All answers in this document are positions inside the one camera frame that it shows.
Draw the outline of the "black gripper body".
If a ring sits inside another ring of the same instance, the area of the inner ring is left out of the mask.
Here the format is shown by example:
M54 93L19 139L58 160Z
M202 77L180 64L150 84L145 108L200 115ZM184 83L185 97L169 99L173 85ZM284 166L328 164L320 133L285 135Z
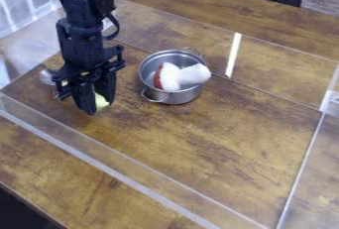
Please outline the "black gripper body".
M66 21L56 24L62 67L53 73L56 96L60 100L73 97L73 89L80 83L89 83L94 92L94 83L106 72L117 72L125 67L121 57L124 46L105 48L101 35L102 24L93 27L72 27Z

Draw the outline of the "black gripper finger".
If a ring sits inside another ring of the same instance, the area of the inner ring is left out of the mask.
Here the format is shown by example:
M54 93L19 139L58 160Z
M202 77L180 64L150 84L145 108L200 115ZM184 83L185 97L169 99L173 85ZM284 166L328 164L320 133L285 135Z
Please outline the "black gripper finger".
M86 82L80 83L73 89L73 100L82 112L93 115L96 112L94 94L92 85Z
M116 72L106 72L94 83L94 92L112 104L114 99Z

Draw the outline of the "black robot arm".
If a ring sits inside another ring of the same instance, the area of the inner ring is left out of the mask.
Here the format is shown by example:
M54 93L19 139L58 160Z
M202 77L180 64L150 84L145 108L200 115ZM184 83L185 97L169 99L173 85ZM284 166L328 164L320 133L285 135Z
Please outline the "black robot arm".
M114 99L116 72L125 67L121 58L124 47L106 48L102 43L116 38L118 31L104 36L102 20L114 27L113 0L60 0L66 16L57 21L56 29L64 59L62 67L53 72L56 97L73 98L74 104L88 115L96 112L94 96L108 104Z

